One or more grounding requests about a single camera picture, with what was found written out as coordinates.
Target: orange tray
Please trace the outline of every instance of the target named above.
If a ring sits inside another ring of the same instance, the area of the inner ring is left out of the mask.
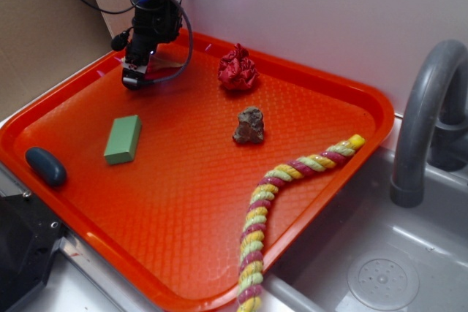
[[[182,62],[187,35],[158,55]],[[130,91],[110,53],[13,116],[0,160],[144,295],[167,311],[216,310],[235,299],[239,237],[250,195],[277,164],[360,134],[344,167],[282,189],[268,214],[265,268],[287,249],[387,136],[393,108],[376,89],[250,50],[260,73],[247,92],[226,91],[219,59],[233,43],[195,35],[180,77]],[[264,114],[262,145],[237,145],[237,114]],[[142,121],[135,160],[103,153],[115,118]],[[25,161],[39,146],[67,169],[59,188]]]

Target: sink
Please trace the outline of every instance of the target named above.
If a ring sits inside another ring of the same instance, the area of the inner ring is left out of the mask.
[[[392,165],[380,148],[271,268],[266,290],[297,312],[468,311],[467,182],[428,167],[423,203],[401,208]]]

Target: rope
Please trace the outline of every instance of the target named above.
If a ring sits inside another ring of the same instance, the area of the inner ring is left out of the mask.
[[[348,140],[329,147],[320,155],[300,157],[280,164],[267,172],[252,192],[250,206],[241,236],[241,258],[238,281],[237,312],[256,312],[261,306],[263,282],[263,240],[268,209],[279,189],[293,180],[324,172],[344,164],[366,141],[355,134]]]

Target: sink drain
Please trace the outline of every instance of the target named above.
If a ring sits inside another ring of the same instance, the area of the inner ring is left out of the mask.
[[[415,268],[395,254],[368,252],[348,271],[352,294],[367,307],[394,311],[409,305],[419,290]]]

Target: crumpled red foil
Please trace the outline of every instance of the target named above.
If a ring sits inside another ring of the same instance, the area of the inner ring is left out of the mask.
[[[249,58],[249,51],[240,44],[234,47],[219,62],[218,80],[226,89],[245,91],[253,86],[259,73]]]

